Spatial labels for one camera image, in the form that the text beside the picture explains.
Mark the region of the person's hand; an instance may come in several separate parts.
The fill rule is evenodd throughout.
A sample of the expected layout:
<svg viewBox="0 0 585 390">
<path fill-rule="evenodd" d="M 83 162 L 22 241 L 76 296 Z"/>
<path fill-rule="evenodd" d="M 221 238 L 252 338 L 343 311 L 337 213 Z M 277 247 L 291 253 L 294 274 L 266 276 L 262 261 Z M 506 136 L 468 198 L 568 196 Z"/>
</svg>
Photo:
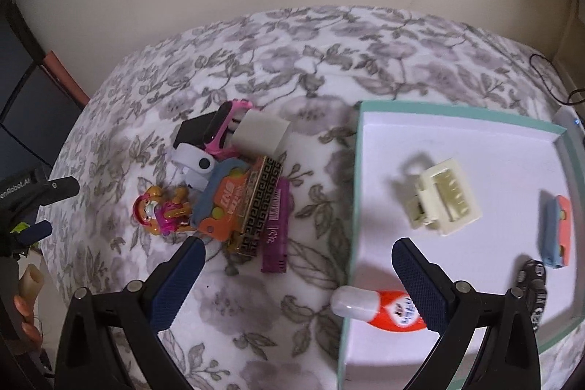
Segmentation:
<svg viewBox="0 0 585 390">
<path fill-rule="evenodd" d="M 39 351 L 42 348 L 43 336 L 34 324 L 33 307 L 20 295 L 15 295 L 13 302 L 16 310 L 23 318 L 22 330 L 32 343 L 32 348 Z"/>
</svg>

